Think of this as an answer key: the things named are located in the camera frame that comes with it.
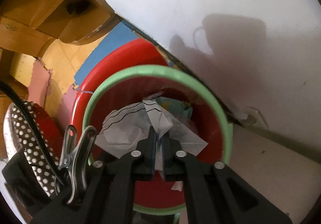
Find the trash bin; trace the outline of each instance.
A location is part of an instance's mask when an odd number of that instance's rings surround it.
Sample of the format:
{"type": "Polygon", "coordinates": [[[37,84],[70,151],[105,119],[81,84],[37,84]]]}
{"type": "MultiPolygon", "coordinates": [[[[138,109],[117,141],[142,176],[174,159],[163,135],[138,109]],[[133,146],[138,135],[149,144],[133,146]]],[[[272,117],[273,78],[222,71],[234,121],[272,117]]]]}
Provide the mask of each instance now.
{"type": "MultiPolygon", "coordinates": [[[[127,54],[134,54],[134,48],[128,46],[130,45],[122,46],[126,47],[127,53],[122,47],[113,52],[113,58],[117,57],[118,63],[122,63],[127,54]]],[[[167,67],[155,47],[151,46],[148,46],[150,49],[146,51],[147,55],[141,55],[143,58],[137,59],[136,66],[133,66],[133,62],[127,63],[129,68],[123,70],[118,69],[119,67],[115,68],[116,63],[110,62],[110,55],[105,57],[101,61],[104,65],[99,63],[87,76],[95,78],[95,82],[86,78],[83,82],[85,85],[81,85],[80,95],[86,94],[86,98],[84,96],[76,99],[71,123],[76,126],[77,130],[82,123],[83,129],[88,125],[93,125],[100,131],[103,120],[112,110],[140,102],[147,96],[161,92],[162,96],[188,101],[192,104],[191,120],[197,128],[198,135],[208,142],[205,149],[197,156],[198,159],[207,163],[218,160],[228,163],[232,148],[232,135],[218,101],[198,80],[180,70],[167,67]],[[153,65],[141,65],[142,62],[150,63],[151,61],[154,62],[153,65]],[[118,71],[106,76],[106,70],[109,73],[118,71]],[[78,109],[83,111],[84,106],[86,106],[84,113],[77,113],[78,109]],[[79,116],[80,113],[84,114],[83,120],[79,116]]],[[[136,182],[134,210],[152,215],[170,215],[182,211],[185,208],[184,193],[171,190],[173,184],[173,182],[165,182],[157,172],[151,182],[136,182]]]]}

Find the red object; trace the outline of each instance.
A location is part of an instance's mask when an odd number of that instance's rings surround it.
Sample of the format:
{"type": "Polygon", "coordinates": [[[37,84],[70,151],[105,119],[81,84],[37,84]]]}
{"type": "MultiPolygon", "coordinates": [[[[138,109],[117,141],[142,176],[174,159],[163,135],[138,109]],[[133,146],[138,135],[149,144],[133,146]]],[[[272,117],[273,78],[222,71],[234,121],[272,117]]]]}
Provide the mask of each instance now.
{"type": "MultiPolygon", "coordinates": [[[[141,64],[167,65],[155,47],[143,39],[123,45],[100,61],[80,86],[70,124],[81,132],[84,112],[91,97],[90,93],[83,91],[94,92],[105,79],[117,71],[141,64]]],[[[98,101],[90,124],[100,131],[103,120],[112,110],[140,102],[143,98],[160,91],[163,96],[189,101],[192,104],[191,120],[196,125],[198,135],[208,142],[208,146],[198,155],[198,158],[208,163],[220,160],[222,136],[213,111],[196,92],[168,79],[137,77],[118,83],[98,101]]],[[[99,147],[94,147],[94,158],[97,158],[101,151],[99,147]]],[[[185,202],[184,193],[171,190],[173,184],[173,182],[165,182],[158,173],[151,182],[136,182],[134,203],[159,209],[179,206],[185,202]]]]}
{"type": "Polygon", "coordinates": [[[64,141],[63,136],[60,134],[56,124],[43,107],[34,103],[33,111],[36,114],[36,122],[39,123],[39,128],[43,131],[44,137],[48,140],[49,147],[53,149],[53,154],[60,158],[64,141]]]}

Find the metal clip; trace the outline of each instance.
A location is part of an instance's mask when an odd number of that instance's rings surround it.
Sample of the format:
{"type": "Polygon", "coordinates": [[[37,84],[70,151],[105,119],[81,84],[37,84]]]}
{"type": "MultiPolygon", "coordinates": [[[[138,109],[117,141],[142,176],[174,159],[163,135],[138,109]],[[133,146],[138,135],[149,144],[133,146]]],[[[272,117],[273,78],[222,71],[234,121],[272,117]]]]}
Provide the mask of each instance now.
{"type": "MultiPolygon", "coordinates": [[[[95,144],[97,131],[93,126],[88,126],[83,132],[75,147],[77,131],[69,125],[65,131],[64,143],[61,151],[58,169],[66,168],[70,177],[72,194],[67,204],[78,204],[86,189],[86,166],[92,147],[95,144]]],[[[56,191],[59,192],[59,183],[55,180],[56,191]]]]}

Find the black cable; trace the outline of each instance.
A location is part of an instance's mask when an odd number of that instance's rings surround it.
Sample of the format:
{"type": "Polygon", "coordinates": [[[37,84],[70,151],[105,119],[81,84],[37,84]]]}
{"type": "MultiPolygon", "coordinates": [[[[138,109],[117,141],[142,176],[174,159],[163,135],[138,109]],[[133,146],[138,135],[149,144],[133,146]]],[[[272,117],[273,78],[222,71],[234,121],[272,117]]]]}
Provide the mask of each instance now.
{"type": "Polygon", "coordinates": [[[36,126],[36,123],[34,122],[33,118],[31,117],[29,111],[27,110],[26,106],[22,102],[22,100],[19,98],[19,96],[15,93],[15,91],[5,82],[0,81],[0,91],[3,91],[12,101],[13,103],[20,109],[23,117],[27,121],[34,137],[36,138],[36,142],[42,152],[42,154],[45,157],[46,162],[48,163],[52,173],[55,175],[57,180],[62,184],[65,185],[65,180],[62,177],[62,174],[58,170],[58,167],[54,163],[53,159],[51,158],[49,151],[47,150],[47,147],[41,137],[41,133],[38,130],[38,127],[36,126]]]}

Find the green rim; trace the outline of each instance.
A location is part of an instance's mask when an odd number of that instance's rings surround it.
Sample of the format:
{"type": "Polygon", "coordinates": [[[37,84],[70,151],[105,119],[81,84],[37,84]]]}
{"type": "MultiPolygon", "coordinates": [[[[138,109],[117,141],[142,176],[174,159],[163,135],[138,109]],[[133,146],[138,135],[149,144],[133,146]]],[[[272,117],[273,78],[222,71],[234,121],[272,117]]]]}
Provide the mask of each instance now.
{"type": "MultiPolygon", "coordinates": [[[[191,77],[190,75],[180,71],[173,69],[167,66],[161,65],[138,65],[126,68],[121,70],[112,76],[108,77],[94,92],[91,96],[88,105],[85,110],[85,115],[82,122],[82,129],[84,130],[90,123],[90,118],[94,108],[98,102],[98,100],[102,97],[102,95],[111,87],[116,85],[117,83],[133,78],[133,77],[158,77],[158,78],[166,78],[171,81],[180,83],[192,90],[194,90],[199,96],[201,96],[207,104],[212,108],[214,111],[219,127],[222,132],[223,137],[223,154],[222,154],[222,161],[225,164],[228,164],[231,156],[232,150],[232,132],[231,126],[229,126],[226,116],[222,107],[219,105],[216,98],[213,94],[198,80],[191,77]]],[[[134,204],[134,210],[146,214],[151,215],[170,215],[175,214],[185,209],[185,204],[179,205],[177,207],[168,208],[168,209],[154,209],[154,208],[147,208],[137,204],[134,204]]]]}

